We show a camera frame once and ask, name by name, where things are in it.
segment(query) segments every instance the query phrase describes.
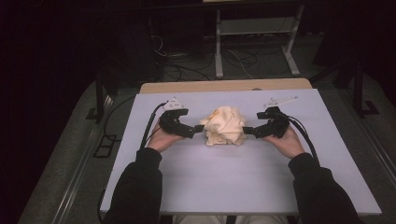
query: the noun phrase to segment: hand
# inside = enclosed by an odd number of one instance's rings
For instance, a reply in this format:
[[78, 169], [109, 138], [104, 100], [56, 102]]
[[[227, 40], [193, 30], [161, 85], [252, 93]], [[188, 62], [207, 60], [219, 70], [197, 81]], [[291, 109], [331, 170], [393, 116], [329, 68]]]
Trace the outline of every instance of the hand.
[[282, 155], [289, 159], [293, 159], [305, 152], [297, 133], [290, 126], [285, 131], [283, 137], [278, 138], [274, 135], [270, 135], [264, 137], [263, 140], [272, 143]]
[[184, 137], [164, 131], [160, 127], [159, 121], [157, 121], [157, 124], [152, 131], [152, 136], [149, 139], [148, 147], [151, 147], [159, 152], [163, 152], [172, 146], [174, 142], [181, 139], [184, 139]]

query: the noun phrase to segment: dark background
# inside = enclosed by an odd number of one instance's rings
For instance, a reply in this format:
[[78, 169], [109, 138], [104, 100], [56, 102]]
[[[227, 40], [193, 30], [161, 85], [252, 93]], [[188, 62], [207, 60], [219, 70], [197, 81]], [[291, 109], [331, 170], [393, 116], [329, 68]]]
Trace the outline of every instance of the dark background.
[[[142, 7], [137, 1], [127, 2]], [[16, 223], [76, 102], [98, 71], [107, 71], [106, 89], [115, 93], [122, 87], [158, 80], [161, 67], [154, 65], [158, 59], [148, 50], [152, 43], [147, 14], [87, 15], [80, 10], [122, 6], [122, 1], [20, 0], [0, 4], [0, 222]], [[382, 85], [396, 105], [396, 94], [392, 94], [396, 19], [392, 10], [387, 1], [321, 1], [307, 5], [299, 33], [326, 32], [315, 63], [330, 66], [346, 56], [358, 58], [364, 72]], [[250, 11], [241, 10], [228, 16], [247, 14], [251, 15]], [[156, 23], [161, 25], [156, 32], [166, 35], [185, 30], [168, 35], [169, 45], [197, 41], [214, 32], [208, 25], [213, 23], [207, 22], [211, 15], [199, 13], [191, 19], [172, 20], [165, 13], [159, 17], [165, 18], [163, 23]], [[191, 24], [199, 29], [189, 30]]]

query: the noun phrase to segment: tabletop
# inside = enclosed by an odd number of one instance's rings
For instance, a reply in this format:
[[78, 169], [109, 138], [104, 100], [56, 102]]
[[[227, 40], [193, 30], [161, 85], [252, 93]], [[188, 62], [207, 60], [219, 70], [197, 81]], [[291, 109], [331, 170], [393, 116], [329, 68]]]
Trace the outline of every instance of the tabletop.
[[[256, 117], [257, 112], [264, 110], [265, 102], [274, 97], [291, 96], [297, 96], [298, 100], [280, 106], [281, 111], [294, 116], [305, 126], [320, 163], [332, 170], [334, 179], [346, 190], [358, 214], [380, 214], [378, 204], [352, 160], [318, 90], [312, 89], [303, 78], [144, 85], [134, 100], [101, 211], [108, 210], [120, 174], [134, 161], [150, 113], [156, 105], [176, 97], [189, 109], [189, 114], [181, 117], [180, 121], [190, 126], [198, 124], [200, 119], [221, 105], [235, 106], [247, 119], [247, 126], [255, 127], [265, 123]], [[307, 143], [303, 141], [302, 144], [309, 152]], [[196, 133], [192, 139], [174, 143], [162, 155], [161, 214], [298, 213], [289, 159], [269, 143], [252, 135], [241, 146], [208, 147], [205, 134]]]

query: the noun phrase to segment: beige crumpled cloth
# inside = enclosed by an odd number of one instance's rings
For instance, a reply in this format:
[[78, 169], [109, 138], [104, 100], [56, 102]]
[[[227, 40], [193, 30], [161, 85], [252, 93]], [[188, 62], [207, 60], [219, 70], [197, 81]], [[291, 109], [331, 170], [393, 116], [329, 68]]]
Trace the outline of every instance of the beige crumpled cloth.
[[200, 120], [200, 124], [205, 125], [206, 145], [215, 144], [235, 144], [240, 146], [246, 139], [242, 127], [246, 120], [239, 113], [237, 107], [221, 106], [213, 113]]

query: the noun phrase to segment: table leg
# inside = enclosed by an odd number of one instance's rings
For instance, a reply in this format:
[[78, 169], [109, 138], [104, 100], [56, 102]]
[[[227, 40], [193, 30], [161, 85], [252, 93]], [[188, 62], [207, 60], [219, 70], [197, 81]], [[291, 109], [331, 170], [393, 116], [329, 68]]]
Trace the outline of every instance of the table leg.
[[295, 63], [293, 56], [291, 55], [291, 48], [293, 47], [294, 39], [297, 35], [298, 26], [300, 25], [301, 16], [303, 15], [304, 6], [300, 6], [297, 10], [297, 14], [294, 18], [293, 25], [290, 30], [290, 37], [288, 45], [283, 48], [283, 54], [285, 55], [286, 62], [289, 64], [289, 69], [294, 77], [300, 75], [297, 64]]
[[222, 72], [222, 62], [221, 62], [221, 48], [220, 48], [220, 26], [221, 26], [221, 19], [220, 19], [220, 10], [217, 13], [217, 21], [216, 21], [216, 54], [215, 54], [215, 63], [216, 63], [216, 78], [222, 79], [223, 72]]

